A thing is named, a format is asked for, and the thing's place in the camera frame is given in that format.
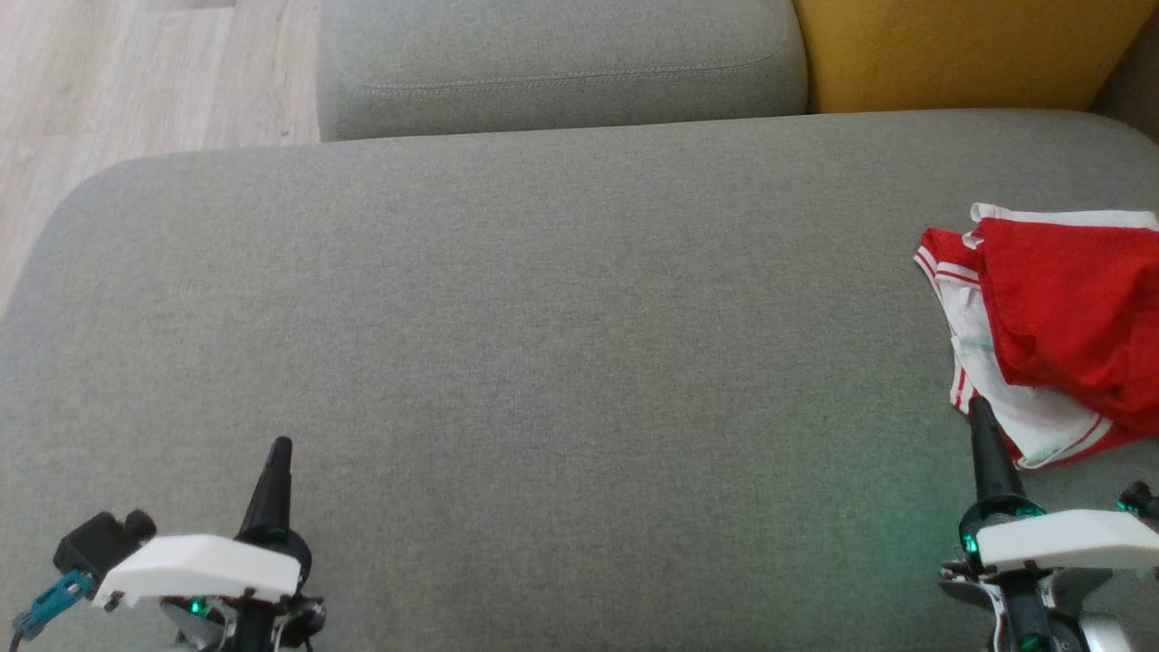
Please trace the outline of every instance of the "sofa seat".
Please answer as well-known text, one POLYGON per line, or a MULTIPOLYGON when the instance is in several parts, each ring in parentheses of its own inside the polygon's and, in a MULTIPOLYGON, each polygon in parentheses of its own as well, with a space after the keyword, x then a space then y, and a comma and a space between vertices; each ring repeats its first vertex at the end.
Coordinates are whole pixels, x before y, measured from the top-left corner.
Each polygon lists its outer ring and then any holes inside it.
MULTIPOLYGON (((119 164, 0 322, 0 613, 101 510, 233 534, 287 435, 318 650, 976 651, 936 584, 974 486, 918 237, 976 200, 1154 210, 1156 178, 1129 127, 1009 110, 119 164)), ((1157 470, 1147 441, 1026 479, 1114 508, 1157 470)), ((1157 600, 1092 606, 1152 650, 1157 600)), ((167 636, 82 609, 35 645, 167 636)))

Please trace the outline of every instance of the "gray fabric upholstery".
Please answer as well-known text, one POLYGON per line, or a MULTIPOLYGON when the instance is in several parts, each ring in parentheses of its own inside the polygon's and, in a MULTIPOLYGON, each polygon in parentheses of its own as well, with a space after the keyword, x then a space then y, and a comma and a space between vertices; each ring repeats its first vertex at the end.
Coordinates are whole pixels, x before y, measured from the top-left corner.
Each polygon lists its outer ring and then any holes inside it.
MULTIPOLYGON (((935 581, 974 490, 918 236, 979 199, 1154 210, 1156 177, 1117 123, 998 110, 117 166, 0 324, 0 613, 96 511, 231 534, 289 435, 320 651, 975 651, 935 581)), ((1111 507, 1157 469, 1028 486, 1111 507)), ((1157 599, 1096 606, 1146 650, 1157 599)), ((163 640, 93 611, 37 649, 163 640)))
POLYGON ((1159 140, 1159 10, 1102 89, 1094 110, 1159 140))
POLYGON ((804 112, 789 0, 327 0, 323 140, 804 112))

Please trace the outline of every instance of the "yellow pillow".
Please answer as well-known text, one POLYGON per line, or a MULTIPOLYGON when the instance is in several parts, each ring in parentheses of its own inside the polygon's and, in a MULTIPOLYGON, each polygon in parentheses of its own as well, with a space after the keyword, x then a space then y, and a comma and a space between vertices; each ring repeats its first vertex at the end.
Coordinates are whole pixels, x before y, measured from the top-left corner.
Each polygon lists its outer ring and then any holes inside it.
POLYGON ((1159 0, 794 0, 812 110, 1086 109, 1159 0))

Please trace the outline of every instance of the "wooden floor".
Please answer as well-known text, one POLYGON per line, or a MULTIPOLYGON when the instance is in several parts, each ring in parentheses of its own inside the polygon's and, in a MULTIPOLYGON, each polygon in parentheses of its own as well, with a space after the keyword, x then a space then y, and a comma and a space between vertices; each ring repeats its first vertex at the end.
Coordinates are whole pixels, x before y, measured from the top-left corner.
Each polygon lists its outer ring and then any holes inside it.
POLYGON ((57 203, 151 154, 318 141, 319 0, 0 0, 0 310, 57 203))

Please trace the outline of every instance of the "blue connector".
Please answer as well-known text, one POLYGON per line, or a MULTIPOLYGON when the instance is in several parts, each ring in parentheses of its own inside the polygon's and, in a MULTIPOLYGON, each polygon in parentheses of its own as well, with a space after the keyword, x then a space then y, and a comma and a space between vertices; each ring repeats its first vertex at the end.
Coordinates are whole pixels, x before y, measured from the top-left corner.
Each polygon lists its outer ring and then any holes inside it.
POLYGON ((34 600, 32 608, 17 616, 12 627, 21 632, 24 640, 32 640, 44 631, 44 627, 52 618, 95 593, 93 580, 80 571, 73 571, 34 600))

